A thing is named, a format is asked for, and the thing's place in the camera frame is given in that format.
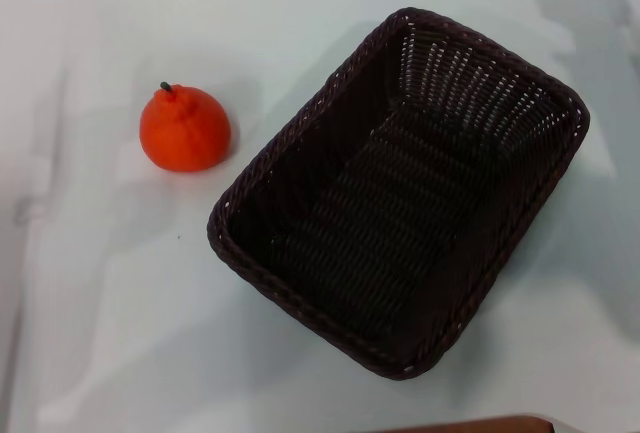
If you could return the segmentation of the black woven rectangular basket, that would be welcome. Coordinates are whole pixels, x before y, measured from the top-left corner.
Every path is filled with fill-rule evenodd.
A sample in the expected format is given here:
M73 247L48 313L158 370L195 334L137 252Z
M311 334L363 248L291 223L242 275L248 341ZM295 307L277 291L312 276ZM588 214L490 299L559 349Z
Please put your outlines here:
M392 13L215 204L213 251L396 381L457 341L580 148L569 86L486 36Z

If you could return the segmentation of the orange toy tangerine with stem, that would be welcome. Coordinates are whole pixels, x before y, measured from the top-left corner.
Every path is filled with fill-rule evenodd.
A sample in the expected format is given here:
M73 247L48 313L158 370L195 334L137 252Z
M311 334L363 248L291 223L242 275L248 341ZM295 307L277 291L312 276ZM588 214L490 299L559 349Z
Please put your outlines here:
M142 110L139 140L146 156L159 168L194 173L227 157L232 128L213 96L198 88L163 82Z

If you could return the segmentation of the brown wooden board edge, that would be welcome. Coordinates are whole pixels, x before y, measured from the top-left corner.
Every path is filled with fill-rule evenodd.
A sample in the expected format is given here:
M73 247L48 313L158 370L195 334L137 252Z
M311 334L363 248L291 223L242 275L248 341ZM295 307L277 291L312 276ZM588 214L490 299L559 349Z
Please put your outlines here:
M553 424L531 415L515 415L386 429L368 433L556 433Z

